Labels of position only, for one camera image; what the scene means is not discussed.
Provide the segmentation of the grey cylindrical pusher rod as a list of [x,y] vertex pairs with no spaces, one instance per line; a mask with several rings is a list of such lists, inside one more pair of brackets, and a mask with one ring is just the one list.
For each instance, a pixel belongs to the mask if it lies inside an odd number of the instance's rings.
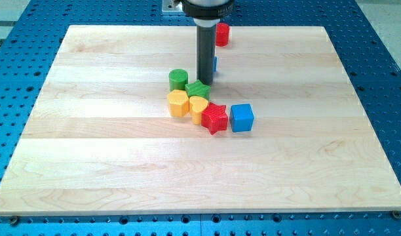
[[211,85],[214,80],[214,61],[216,48],[216,20],[201,20],[194,18],[197,25],[197,80],[205,85]]

